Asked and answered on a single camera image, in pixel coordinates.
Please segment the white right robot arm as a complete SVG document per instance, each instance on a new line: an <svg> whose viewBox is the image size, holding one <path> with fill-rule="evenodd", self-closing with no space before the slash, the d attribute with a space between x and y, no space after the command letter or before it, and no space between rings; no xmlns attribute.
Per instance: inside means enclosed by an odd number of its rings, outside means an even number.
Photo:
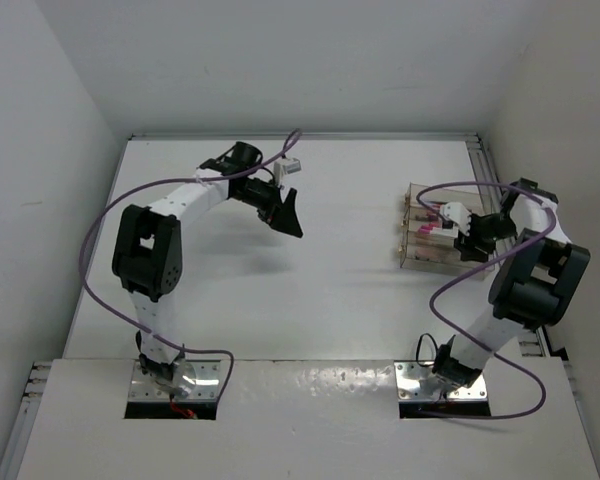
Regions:
<svg viewBox="0 0 600 480"><path fill-rule="evenodd" d="M561 229L555 194L525 178L511 185L496 213L479 215L458 202L441 207L443 226L457 228L454 248L463 262L486 264L499 240L515 241L515 253L491 284L486 310L465 335L453 335L438 349L432 373L447 385L472 386L510 340L557 324L591 258Z"/></svg>

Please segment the magenta capped white marker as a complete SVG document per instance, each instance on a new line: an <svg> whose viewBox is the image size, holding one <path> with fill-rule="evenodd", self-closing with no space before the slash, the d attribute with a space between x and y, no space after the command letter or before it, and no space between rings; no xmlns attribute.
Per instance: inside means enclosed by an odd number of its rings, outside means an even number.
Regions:
<svg viewBox="0 0 600 480"><path fill-rule="evenodd" d="M429 224L420 226L417 233L421 235L437 235L440 233L440 230L437 226Z"/></svg>

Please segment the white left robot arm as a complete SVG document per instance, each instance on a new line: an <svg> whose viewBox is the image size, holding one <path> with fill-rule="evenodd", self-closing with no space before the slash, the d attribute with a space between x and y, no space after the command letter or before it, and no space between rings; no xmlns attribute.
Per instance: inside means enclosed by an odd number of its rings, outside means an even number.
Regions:
<svg viewBox="0 0 600 480"><path fill-rule="evenodd" d="M301 163L282 156L270 168L271 179L256 177L263 156L255 146L237 142L228 152L203 162L193 180L147 206L129 205L121 215L112 259L113 274L131 298L140 329L139 361L144 372L173 386L187 378L183 347L170 339L175 326L174 292L183 275L182 235L212 208L237 200L256 210L272 230L302 237L295 189L284 177Z"/></svg>

